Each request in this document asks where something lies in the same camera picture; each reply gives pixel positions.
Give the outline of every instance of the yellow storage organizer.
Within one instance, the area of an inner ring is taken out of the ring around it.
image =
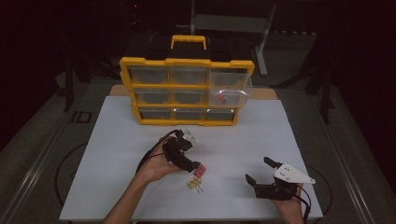
[[[173,35],[169,50],[177,50],[178,42],[200,43],[207,51],[204,36]],[[132,112],[140,124],[235,125],[240,108],[253,91],[251,60],[152,60],[133,54],[121,58],[120,68]]]

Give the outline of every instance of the yellow handle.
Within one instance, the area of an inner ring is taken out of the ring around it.
[[[175,42],[203,43],[204,50],[206,50],[206,41],[205,41],[205,37],[203,35],[173,35],[171,49],[173,48]]]

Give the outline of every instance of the drawer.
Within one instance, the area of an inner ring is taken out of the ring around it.
[[[207,103],[210,106],[243,107],[253,93],[250,76],[231,76],[230,86],[222,86],[224,82],[210,85]]]
[[[205,90],[171,90],[172,102],[181,105],[202,105],[205,100]]]
[[[247,74],[246,68],[210,68],[210,73],[236,73],[236,74]]]
[[[134,89],[139,104],[169,104],[168,89]]]
[[[173,84],[205,85],[207,69],[194,66],[173,66],[169,68]]]
[[[166,84],[168,74],[166,67],[161,66],[129,66],[129,73],[133,83]]]
[[[171,109],[162,107],[140,107],[142,119],[170,119]]]
[[[236,109],[206,109],[204,120],[233,120]]]
[[[197,108],[173,108],[175,119],[200,120],[203,109]]]

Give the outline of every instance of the white table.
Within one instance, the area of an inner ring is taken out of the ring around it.
[[[235,126],[145,126],[136,123],[128,96],[107,96],[64,204],[60,220],[102,220],[126,189],[135,168],[157,140],[190,128],[199,144],[187,151],[207,170],[203,193],[189,189],[192,173],[180,172],[152,183],[135,210],[134,221],[249,220],[279,218],[268,200],[255,198],[245,174],[274,182],[264,156],[287,161],[306,173],[285,110],[278,100],[250,100]],[[311,185],[310,217],[322,217]]]

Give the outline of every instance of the dark background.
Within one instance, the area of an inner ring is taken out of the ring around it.
[[[258,1],[201,0],[197,11],[260,16]],[[393,190],[396,180],[396,5],[382,1],[277,1],[273,31],[318,33],[307,66],[333,63],[337,86]],[[75,49],[111,66],[130,34],[172,34],[189,24],[189,1],[2,1],[0,6],[0,149],[58,91],[64,52]],[[335,57],[328,57],[329,52]],[[76,59],[81,81],[89,81]]]

